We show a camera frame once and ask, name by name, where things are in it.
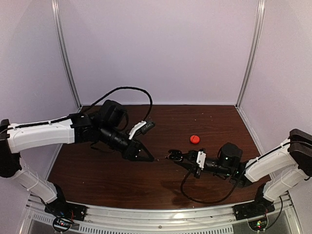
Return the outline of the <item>black earbud charging case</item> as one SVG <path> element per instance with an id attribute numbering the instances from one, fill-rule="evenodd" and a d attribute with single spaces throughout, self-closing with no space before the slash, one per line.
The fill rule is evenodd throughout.
<path id="1" fill-rule="evenodd" d="M 183 153 L 180 150 L 170 149 L 168 151 L 168 155 L 166 159 L 175 161 L 175 162 L 182 162 L 184 160 Z"/>

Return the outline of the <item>red earbud charging case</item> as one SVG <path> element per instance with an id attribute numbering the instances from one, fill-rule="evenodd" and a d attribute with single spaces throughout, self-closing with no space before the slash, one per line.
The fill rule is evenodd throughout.
<path id="1" fill-rule="evenodd" d="M 192 144 L 198 144 L 200 142 L 200 137 L 198 135 L 191 135 L 190 142 Z"/>

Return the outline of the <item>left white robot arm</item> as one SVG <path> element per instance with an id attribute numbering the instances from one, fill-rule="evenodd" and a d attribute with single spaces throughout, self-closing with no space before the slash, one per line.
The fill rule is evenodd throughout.
<path id="1" fill-rule="evenodd" d="M 118 126 L 127 117 L 123 105 L 107 100 L 98 111 L 90 114 L 70 114 L 60 119 L 28 124 L 10 124 L 4 119 L 0 123 L 0 176 L 17 180 L 50 205 L 59 216 L 66 216 L 70 205 L 61 188 L 43 179 L 22 162 L 21 151 L 53 144 L 103 142 L 120 152 L 123 159 L 153 162 L 155 158 L 135 135 L 138 132 L 147 133 L 155 123 L 143 120 L 126 134 Z"/>

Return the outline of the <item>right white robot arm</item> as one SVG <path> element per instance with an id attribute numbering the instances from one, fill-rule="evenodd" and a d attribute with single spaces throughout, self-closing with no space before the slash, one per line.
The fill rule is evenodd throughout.
<path id="1" fill-rule="evenodd" d="M 205 149 L 187 153 L 171 150 L 167 158 L 195 178 L 200 178 L 202 173 L 211 173 L 229 180 L 233 189 L 250 186 L 282 170 L 281 174 L 258 188 L 255 201 L 250 204 L 254 215 L 262 214 L 280 195 L 312 176 L 312 136 L 299 129 L 292 129 L 286 140 L 261 156 L 242 162 L 242 155 L 241 149 L 228 142 L 219 149 L 215 159 L 208 158 Z"/>

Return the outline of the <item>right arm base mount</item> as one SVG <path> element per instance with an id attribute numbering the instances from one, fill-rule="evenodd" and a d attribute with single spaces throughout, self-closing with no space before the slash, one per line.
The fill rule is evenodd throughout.
<path id="1" fill-rule="evenodd" d="M 257 189 L 254 201 L 233 206 L 236 220 L 250 219 L 248 221 L 249 228 L 257 233 L 265 232 L 274 226 L 283 211 L 283 199 L 279 196 L 280 211 L 275 220 L 272 223 L 269 222 L 268 213 L 275 211 L 275 207 L 273 201 L 264 198 L 264 186 L 265 184 L 262 184 Z"/>

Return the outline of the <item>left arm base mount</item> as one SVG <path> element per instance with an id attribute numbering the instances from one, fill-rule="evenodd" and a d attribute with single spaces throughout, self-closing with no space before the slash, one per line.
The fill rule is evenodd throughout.
<path id="1" fill-rule="evenodd" d="M 65 195 L 57 184 L 54 184 L 56 188 L 57 198 L 46 203 L 41 199 L 41 202 L 45 206 L 44 211 L 52 214 L 55 218 L 52 222 L 53 229 L 60 234 L 68 231 L 74 221 L 84 221 L 87 207 L 85 205 L 79 205 L 71 202 L 67 202 Z"/>

